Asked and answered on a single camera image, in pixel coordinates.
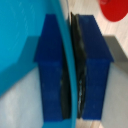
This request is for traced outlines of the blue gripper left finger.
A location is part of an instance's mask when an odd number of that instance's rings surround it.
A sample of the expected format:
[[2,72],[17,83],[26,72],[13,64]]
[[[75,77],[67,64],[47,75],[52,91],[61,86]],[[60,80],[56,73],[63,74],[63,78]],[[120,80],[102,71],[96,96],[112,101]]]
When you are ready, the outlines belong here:
[[53,14],[40,36],[14,50],[0,43],[0,128],[67,128],[62,114],[63,46]]

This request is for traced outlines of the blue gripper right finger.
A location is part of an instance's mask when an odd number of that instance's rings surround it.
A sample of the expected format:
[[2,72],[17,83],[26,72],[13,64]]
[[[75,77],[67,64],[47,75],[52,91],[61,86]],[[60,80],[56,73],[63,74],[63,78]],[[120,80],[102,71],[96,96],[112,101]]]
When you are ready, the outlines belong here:
[[77,118],[94,127],[128,128],[128,58],[93,15],[71,14],[77,76]]

